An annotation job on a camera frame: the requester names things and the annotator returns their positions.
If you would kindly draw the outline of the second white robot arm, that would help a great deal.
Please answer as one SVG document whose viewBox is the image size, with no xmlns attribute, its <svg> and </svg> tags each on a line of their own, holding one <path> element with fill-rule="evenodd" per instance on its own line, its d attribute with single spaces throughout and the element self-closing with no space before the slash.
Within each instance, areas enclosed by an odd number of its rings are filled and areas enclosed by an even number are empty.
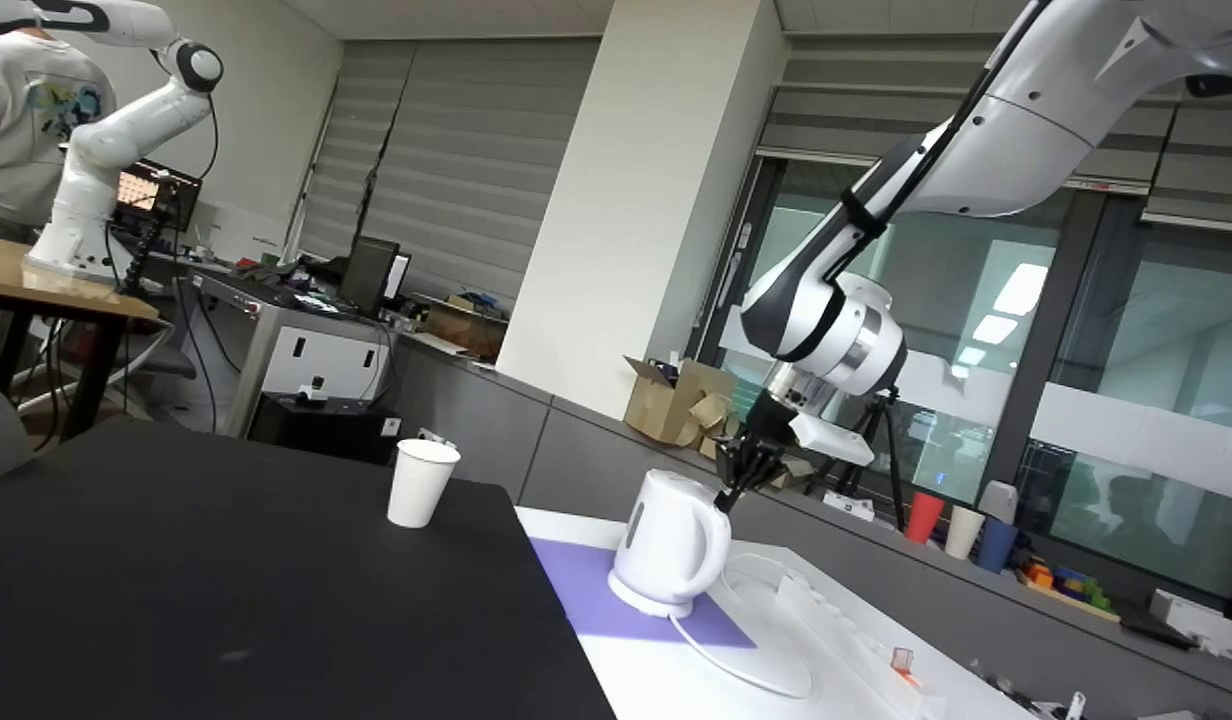
<svg viewBox="0 0 1232 720">
<path fill-rule="evenodd" d="M 208 115 L 225 61 L 208 45 L 179 37 L 152 0 L 33 0 L 33 19 L 172 52 L 172 77 L 156 92 L 73 132 L 53 217 L 27 252 L 39 267 L 123 276 L 130 257 L 109 244 L 122 172 Z"/>
</svg>

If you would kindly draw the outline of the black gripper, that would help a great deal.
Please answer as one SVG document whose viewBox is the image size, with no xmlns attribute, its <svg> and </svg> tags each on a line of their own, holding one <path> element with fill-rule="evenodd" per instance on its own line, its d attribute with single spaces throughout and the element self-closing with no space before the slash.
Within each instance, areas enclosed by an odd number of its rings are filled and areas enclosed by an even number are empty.
<svg viewBox="0 0 1232 720">
<path fill-rule="evenodd" d="M 732 513 L 745 493 L 763 488 L 780 473 L 780 457 L 797 444 L 791 421 L 789 404 L 762 396 L 740 432 L 715 444 L 726 488 L 714 504 L 720 513 Z"/>
</svg>

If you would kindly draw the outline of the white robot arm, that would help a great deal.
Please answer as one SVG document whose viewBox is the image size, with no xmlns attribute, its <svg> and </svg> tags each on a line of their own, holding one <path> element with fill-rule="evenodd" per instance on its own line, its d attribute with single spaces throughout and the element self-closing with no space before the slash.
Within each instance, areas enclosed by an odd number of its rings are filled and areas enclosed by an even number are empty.
<svg viewBox="0 0 1232 720">
<path fill-rule="evenodd" d="M 1016 217 L 1046 204 L 1135 100 L 1232 81 L 1232 0 L 1027 0 L 952 115 L 872 160 L 814 233 L 740 305 L 745 340 L 772 375 L 720 444 L 715 509 L 775 481 L 789 448 L 855 468 L 860 432 L 820 417 L 816 389 L 894 391 L 910 361 L 889 290 L 852 258 L 901 211 Z"/>
</svg>

